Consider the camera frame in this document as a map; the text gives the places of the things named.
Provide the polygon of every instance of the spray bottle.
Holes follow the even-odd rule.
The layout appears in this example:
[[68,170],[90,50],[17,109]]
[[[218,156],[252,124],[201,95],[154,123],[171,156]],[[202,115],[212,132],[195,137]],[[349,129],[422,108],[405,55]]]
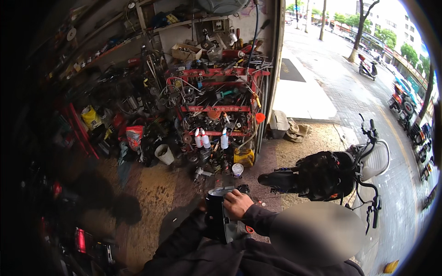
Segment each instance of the spray bottle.
[[201,132],[202,145],[205,148],[210,148],[210,140],[209,137],[206,135],[206,132],[204,131],[204,129],[200,129],[200,132]]
[[221,135],[221,148],[227,149],[229,147],[229,137],[227,136],[227,128],[224,128]]
[[195,130],[195,143],[196,143],[196,147],[202,147],[201,136],[199,135],[198,128]]

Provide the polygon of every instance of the red bag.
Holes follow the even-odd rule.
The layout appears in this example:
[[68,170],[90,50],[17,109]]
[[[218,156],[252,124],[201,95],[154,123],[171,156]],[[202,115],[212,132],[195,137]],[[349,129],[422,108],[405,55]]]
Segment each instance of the red bag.
[[143,138],[144,126],[134,125],[126,127],[127,142],[132,150],[138,151],[141,145],[141,138]]

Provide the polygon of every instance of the road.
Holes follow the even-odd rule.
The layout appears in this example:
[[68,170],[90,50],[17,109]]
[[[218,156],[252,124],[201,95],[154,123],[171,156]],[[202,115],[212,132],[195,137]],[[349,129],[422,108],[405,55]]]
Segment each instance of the road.
[[[389,170],[373,179],[382,196],[383,208],[377,255],[370,261],[370,272],[365,269],[366,275],[379,275],[386,263],[403,261],[413,247],[427,214],[421,211],[421,202],[430,191],[428,184],[421,184],[412,144],[399,126],[397,114],[387,104],[394,76],[381,65],[377,66],[376,81],[360,75],[360,60],[356,57],[357,64],[351,64],[344,58],[351,53],[351,42],[329,32],[320,41],[317,39],[320,28],[316,26],[309,27],[309,34],[295,28],[296,23],[286,26],[284,48],[313,72],[338,110],[341,125],[352,128],[359,142],[366,142],[360,129],[358,113],[361,113],[365,119],[374,119],[381,138],[390,146]],[[372,60],[368,53],[360,53]]]

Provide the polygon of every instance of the cardboard box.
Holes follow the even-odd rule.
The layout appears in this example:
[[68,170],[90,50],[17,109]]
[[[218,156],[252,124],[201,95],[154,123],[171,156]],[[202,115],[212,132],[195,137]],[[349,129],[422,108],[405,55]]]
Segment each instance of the cardboard box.
[[[181,51],[181,50],[179,50],[180,47],[181,48],[188,48],[188,49],[194,51],[195,53]],[[201,58],[201,53],[202,53],[201,48],[194,47],[191,45],[177,43],[177,44],[173,45],[173,47],[172,47],[172,57],[177,58],[179,60],[184,60],[184,61],[198,60],[199,58]]]

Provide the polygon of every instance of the dirty floor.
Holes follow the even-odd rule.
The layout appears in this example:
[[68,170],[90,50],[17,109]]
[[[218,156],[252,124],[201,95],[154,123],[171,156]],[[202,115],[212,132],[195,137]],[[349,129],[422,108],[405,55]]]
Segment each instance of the dirty floor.
[[[307,155],[324,150],[343,151],[355,143],[356,136],[352,136],[354,132],[339,125],[310,125],[311,132],[300,144],[286,140],[264,140],[255,165],[245,168],[243,178],[236,180],[235,185],[248,184],[252,199],[255,202],[260,200],[265,203],[263,208],[275,212],[306,201],[297,195],[272,194],[270,188],[260,185],[256,179],[260,174],[272,172],[273,169],[294,166],[298,159]],[[179,226],[209,189],[229,185],[223,183],[220,175],[214,176],[211,181],[195,184],[193,172],[183,168],[170,170],[162,163],[146,168],[139,163],[132,163],[122,169],[117,168],[115,159],[85,159],[78,153],[78,149],[73,148],[72,152],[75,151],[77,153],[74,154],[58,153],[58,159],[64,160],[55,165],[64,175],[62,180],[72,182],[80,173],[94,170],[109,181],[115,195],[125,193],[135,196],[140,203],[141,220],[134,225],[117,223],[105,208],[88,210],[81,216],[81,223],[92,234],[115,238],[120,246],[117,260],[125,263],[132,272],[143,268],[144,263],[154,255],[158,244]],[[349,196],[344,202],[350,199],[352,204],[353,198]],[[253,235],[256,240],[269,242],[268,237],[256,233]]]

